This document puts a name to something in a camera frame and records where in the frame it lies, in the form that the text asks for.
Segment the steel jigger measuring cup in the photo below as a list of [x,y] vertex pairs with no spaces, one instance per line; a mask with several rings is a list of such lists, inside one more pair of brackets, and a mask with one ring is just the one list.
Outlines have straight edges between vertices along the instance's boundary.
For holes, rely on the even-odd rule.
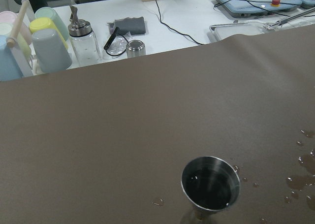
[[192,206],[187,224],[211,224],[211,216],[229,209],[241,191],[237,171],[226,161],[202,156],[191,160],[183,169],[181,187]]

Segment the small steel canister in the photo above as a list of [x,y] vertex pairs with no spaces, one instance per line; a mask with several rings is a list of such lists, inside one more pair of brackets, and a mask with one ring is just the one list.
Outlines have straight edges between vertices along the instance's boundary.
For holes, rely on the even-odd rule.
[[128,42],[126,45],[126,54],[128,58],[146,55],[146,47],[144,42],[140,40],[132,40]]

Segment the brown table mat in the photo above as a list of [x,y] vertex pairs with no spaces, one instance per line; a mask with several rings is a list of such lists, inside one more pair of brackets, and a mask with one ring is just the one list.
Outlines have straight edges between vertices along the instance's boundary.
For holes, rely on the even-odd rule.
[[215,224],[315,221],[315,27],[0,85],[3,224],[184,224],[188,162],[238,168]]

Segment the glass oil dispenser bottle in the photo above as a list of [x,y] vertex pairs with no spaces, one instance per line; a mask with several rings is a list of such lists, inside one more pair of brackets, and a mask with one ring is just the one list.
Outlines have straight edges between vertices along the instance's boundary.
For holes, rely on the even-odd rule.
[[70,5],[68,32],[72,49],[80,66],[98,64],[101,59],[95,32],[89,21],[79,19],[77,7]]

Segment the metal tray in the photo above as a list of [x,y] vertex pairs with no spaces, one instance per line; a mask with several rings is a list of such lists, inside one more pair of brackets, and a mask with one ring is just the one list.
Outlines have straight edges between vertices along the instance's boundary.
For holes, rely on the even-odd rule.
[[208,37],[211,43],[221,41],[236,34],[258,35],[266,33],[263,25],[258,22],[211,25],[209,30]]

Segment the blue teach pendant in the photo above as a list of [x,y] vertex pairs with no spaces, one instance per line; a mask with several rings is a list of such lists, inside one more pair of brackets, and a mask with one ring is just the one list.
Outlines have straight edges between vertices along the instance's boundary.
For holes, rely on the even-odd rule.
[[216,0],[232,17],[271,15],[292,11],[302,5],[301,0]]

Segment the yellow plastic cup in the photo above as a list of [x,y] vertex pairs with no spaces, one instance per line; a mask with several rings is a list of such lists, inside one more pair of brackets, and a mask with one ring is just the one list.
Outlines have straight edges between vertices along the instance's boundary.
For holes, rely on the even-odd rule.
[[54,29],[59,34],[66,50],[68,50],[68,45],[66,43],[65,38],[63,37],[60,30],[58,29],[58,27],[53,22],[53,20],[51,20],[50,18],[40,17],[40,18],[34,19],[33,21],[30,22],[29,29],[30,29],[31,33],[35,33],[37,31],[43,30],[43,29]]

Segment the green plastic cup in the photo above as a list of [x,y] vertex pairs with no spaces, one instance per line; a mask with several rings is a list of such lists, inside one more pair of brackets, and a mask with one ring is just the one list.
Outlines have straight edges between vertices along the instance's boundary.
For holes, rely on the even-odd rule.
[[50,18],[54,22],[58,30],[60,31],[64,40],[67,41],[69,39],[69,33],[68,33],[68,29],[66,25],[64,24],[64,22],[62,21],[58,13],[53,8],[42,7],[35,12],[35,17],[36,18],[41,18],[41,17]]

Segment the metal grabber tongs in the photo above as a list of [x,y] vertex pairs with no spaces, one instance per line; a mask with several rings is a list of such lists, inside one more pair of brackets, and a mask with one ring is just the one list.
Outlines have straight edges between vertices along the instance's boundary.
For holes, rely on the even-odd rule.
[[296,14],[296,15],[293,15],[293,16],[289,16],[289,17],[286,17],[284,19],[280,19],[274,23],[265,23],[263,25],[263,27],[266,29],[266,30],[269,30],[269,31],[273,31],[273,30],[276,30],[278,27],[282,26],[282,25],[285,25],[293,20],[296,20],[300,17],[306,17],[308,14],[311,14],[311,13],[314,13],[315,11],[315,8],[311,8],[311,9],[308,9],[304,12],[300,12],[299,14]]

